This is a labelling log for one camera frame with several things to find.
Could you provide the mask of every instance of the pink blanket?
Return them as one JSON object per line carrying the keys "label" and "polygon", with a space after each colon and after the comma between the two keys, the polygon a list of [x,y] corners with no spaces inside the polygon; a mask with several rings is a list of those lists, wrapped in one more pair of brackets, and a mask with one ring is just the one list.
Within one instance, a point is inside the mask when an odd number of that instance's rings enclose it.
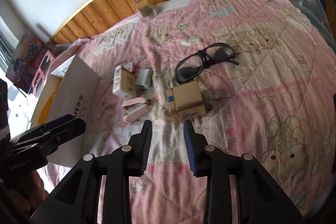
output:
{"label": "pink blanket", "polygon": [[[189,170],[183,126],[167,111],[165,94],[177,85],[177,63],[216,42],[234,48],[240,65],[217,64],[197,77],[207,114],[193,121],[196,132],[229,154],[253,154],[303,214],[330,181],[336,55],[317,29],[288,1],[193,0],[148,22],[127,19],[66,53],[79,54],[101,77],[83,154],[111,153],[140,132],[145,119],[153,121],[147,170],[130,178],[135,224],[202,221],[206,179]],[[154,70],[151,89],[141,94],[153,108],[126,124],[112,83],[116,66],[130,61],[135,74]],[[54,184],[66,172],[47,167]]]}

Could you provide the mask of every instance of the transparent bottle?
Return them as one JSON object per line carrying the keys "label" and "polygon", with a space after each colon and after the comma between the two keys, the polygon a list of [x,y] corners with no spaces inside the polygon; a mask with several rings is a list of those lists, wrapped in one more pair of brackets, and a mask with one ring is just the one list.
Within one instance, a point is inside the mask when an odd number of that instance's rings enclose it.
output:
{"label": "transparent bottle", "polygon": [[142,16],[143,20],[150,20],[156,16],[156,12],[148,0],[132,0],[135,8]]}

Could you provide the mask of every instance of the eyeglasses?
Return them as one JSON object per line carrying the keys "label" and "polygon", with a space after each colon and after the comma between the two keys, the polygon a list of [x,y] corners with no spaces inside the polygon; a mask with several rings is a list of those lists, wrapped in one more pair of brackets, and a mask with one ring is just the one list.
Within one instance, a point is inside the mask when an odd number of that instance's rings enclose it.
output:
{"label": "eyeglasses", "polygon": [[220,62],[229,62],[234,65],[239,65],[238,62],[231,60],[235,57],[236,54],[234,50],[228,44],[212,44],[179,62],[175,68],[175,79],[179,84],[190,82],[199,75],[203,69],[207,69]]}

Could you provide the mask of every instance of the pink quilt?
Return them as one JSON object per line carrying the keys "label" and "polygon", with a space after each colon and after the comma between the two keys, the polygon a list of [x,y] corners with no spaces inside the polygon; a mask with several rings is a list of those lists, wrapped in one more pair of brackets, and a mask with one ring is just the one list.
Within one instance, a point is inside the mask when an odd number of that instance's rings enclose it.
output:
{"label": "pink quilt", "polygon": [[[177,63],[216,42],[234,48],[240,65],[217,64],[197,77],[207,114],[193,121],[196,132],[229,154],[253,154],[303,214],[330,181],[336,55],[317,29],[287,0],[192,0],[148,22],[127,19],[65,53],[78,54],[101,77],[83,155],[111,153],[145,119],[153,122],[147,170],[130,178],[135,224],[202,222],[206,179],[189,170],[183,126],[169,115],[165,94],[177,85]],[[135,74],[153,68],[152,87],[140,94],[153,107],[127,124],[112,84],[116,66],[130,61]],[[68,169],[49,164],[46,171],[55,185]]]}

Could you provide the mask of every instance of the blue label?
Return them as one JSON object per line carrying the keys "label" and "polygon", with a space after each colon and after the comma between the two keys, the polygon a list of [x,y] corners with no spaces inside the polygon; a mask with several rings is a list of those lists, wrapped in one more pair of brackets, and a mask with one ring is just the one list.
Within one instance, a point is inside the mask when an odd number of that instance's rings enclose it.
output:
{"label": "blue label", "polygon": [[196,114],[198,114],[198,112],[193,112],[193,113],[190,113],[190,114],[183,115],[183,116],[181,116],[181,118],[182,118],[182,119],[184,119],[184,118],[188,118],[188,117],[194,116],[194,115],[196,115]]}

